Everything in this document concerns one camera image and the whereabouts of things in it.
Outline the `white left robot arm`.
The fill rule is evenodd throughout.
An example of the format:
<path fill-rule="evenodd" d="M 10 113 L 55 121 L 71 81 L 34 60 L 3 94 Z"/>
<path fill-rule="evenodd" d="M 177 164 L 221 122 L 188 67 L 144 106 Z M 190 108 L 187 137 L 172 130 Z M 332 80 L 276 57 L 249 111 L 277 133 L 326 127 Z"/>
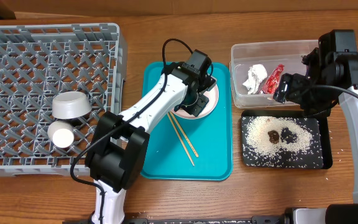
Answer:
<path fill-rule="evenodd" d="M 134 106 L 99 119 L 85 165 L 96 187 L 96 208 L 90 223 L 122 223 L 124 200 L 145 161 L 150 133 L 171 110 L 198 116 L 206 91 L 214 88 L 211 62 L 166 65 L 155 86 Z"/>

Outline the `white tissue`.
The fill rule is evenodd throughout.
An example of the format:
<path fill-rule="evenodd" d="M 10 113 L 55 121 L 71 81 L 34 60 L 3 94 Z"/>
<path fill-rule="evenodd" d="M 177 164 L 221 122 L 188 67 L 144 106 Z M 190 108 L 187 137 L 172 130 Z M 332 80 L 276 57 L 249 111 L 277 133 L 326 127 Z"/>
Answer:
<path fill-rule="evenodd" d="M 267 78 L 267 71 L 262 64 L 255 64 L 249 67 L 247 80 L 242 84 L 247 89 L 248 95 L 256 94 L 259 85 Z"/>

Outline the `red snack wrapper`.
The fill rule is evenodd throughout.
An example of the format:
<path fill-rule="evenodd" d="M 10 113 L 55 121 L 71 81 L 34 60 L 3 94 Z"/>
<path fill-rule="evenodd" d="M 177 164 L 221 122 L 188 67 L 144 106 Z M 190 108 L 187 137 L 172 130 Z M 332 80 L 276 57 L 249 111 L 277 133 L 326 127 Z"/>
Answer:
<path fill-rule="evenodd" d="M 266 82 L 262 86 L 261 94 L 273 94 L 280 83 L 280 75 L 284 71 L 284 65 L 279 64 L 270 74 Z"/>

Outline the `brown food scrap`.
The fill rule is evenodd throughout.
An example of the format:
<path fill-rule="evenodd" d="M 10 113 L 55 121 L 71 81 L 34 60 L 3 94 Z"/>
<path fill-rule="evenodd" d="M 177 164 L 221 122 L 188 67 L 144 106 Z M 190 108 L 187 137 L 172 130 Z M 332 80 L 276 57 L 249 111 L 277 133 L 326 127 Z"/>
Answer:
<path fill-rule="evenodd" d="M 276 131 L 276 130 L 271 130 L 269 131 L 268 133 L 268 136 L 269 136 L 269 141 L 272 143 L 272 144 L 278 144 L 279 141 L 280 141 L 280 135 L 279 133 Z"/>

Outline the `small white cup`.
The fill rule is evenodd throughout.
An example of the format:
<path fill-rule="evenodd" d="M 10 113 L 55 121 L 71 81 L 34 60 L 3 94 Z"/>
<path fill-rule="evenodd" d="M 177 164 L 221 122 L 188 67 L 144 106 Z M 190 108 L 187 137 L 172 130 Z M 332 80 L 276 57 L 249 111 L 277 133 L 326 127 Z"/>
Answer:
<path fill-rule="evenodd" d="M 66 148 L 74 141 L 73 126 L 64 121 L 54 121 L 49 125 L 47 135 L 59 148 Z"/>

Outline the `grey bowl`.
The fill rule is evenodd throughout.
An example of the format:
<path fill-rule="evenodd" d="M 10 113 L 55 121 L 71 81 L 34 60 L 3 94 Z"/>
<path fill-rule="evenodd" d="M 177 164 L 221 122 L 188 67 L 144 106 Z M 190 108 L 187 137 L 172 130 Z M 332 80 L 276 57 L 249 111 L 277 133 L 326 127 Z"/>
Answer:
<path fill-rule="evenodd" d="M 57 119 L 73 119 L 92 110 L 88 97 L 80 91 L 61 93 L 52 100 L 52 116 Z"/>

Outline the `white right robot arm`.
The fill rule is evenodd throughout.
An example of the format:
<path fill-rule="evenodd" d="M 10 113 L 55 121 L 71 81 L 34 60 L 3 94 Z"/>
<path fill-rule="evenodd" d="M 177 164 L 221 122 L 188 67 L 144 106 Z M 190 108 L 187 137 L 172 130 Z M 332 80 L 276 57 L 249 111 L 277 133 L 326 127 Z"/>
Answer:
<path fill-rule="evenodd" d="M 288 218 L 291 223 L 358 223 L 358 52 L 323 52 L 317 48 L 303 57 L 303 63 L 308 66 L 306 75 L 283 74 L 273 98 L 280 103 L 297 103 L 309 114 L 316 114 L 335 101 L 340 104 L 354 161 L 353 203 L 293 208 Z"/>

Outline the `large pink plate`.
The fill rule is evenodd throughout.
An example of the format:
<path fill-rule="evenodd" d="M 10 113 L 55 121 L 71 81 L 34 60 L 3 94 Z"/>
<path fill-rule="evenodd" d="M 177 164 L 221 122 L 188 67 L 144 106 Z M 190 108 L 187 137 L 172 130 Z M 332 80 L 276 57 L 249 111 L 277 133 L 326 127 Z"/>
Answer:
<path fill-rule="evenodd" d="M 177 115 L 180 118 L 184 119 L 200 119 L 204 118 L 205 116 L 209 115 L 216 107 L 219 101 L 219 88 L 217 85 L 210 91 L 206 91 L 204 96 L 208 97 L 209 101 L 206 104 L 205 108 L 198 116 L 190 115 L 185 110 L 179 109 L 178 111 L 171 110 L 174 115 Z"/>

